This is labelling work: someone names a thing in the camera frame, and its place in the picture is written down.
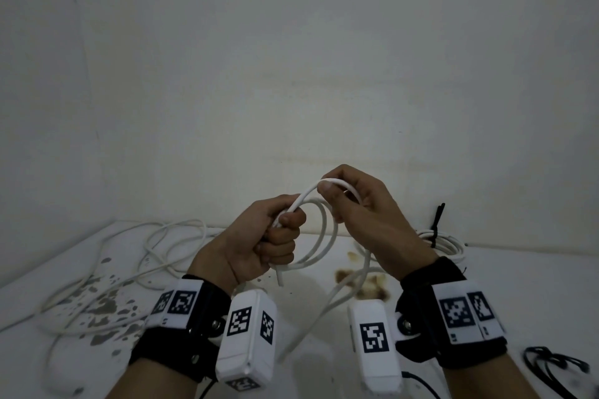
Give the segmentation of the person's left forearm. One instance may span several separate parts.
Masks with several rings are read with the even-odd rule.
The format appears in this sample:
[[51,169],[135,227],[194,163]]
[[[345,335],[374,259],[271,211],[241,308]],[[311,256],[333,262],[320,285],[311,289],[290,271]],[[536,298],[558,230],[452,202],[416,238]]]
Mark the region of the person's left forearm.
[[149,359],[128,366],[105,399],[194,399],[198,382]]

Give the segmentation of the person's right hand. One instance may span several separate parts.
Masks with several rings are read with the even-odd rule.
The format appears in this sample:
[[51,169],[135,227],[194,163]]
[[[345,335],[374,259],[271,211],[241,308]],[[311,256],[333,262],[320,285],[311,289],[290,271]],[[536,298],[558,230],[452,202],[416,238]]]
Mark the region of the person's right hand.
[[438,255],[416,234],[386,185],[371,176],[371,191],[361,198],[367,213],[362,222],[338,222],[396,280],[433,264]]

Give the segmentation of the person's left hand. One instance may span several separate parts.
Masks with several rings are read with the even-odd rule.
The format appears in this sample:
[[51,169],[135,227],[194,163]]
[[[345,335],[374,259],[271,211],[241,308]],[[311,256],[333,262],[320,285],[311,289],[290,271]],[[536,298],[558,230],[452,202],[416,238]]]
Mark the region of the person's left hand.
[[273,227],[273,222],[298,197],[282,194],[253,202],[224,232],[201,248],[186,273],[231,295],[237,286],[260,277],[271,266],[293,262],[300,229]]

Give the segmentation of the person's right forearm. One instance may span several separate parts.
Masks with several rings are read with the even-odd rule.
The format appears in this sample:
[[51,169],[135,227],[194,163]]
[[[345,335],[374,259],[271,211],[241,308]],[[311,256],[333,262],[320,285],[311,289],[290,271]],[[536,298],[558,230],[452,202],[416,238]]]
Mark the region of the person's right forearm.
[[540,399],[508,354],[443,374],[452,399]]

